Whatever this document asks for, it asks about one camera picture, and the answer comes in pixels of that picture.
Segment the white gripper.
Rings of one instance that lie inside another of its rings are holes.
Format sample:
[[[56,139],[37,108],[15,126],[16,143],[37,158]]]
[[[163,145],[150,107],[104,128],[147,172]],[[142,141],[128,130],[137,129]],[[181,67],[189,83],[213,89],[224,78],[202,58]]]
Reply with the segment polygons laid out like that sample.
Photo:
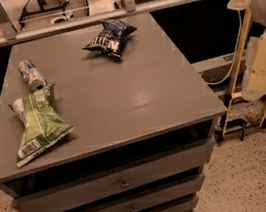
[[[248,9],[250,0],[230,0],[230,10]],[[260,37],[252,36],[245,55],[246,71],[242,80],[242,98],[256,101],[266,94],[266,32]]]

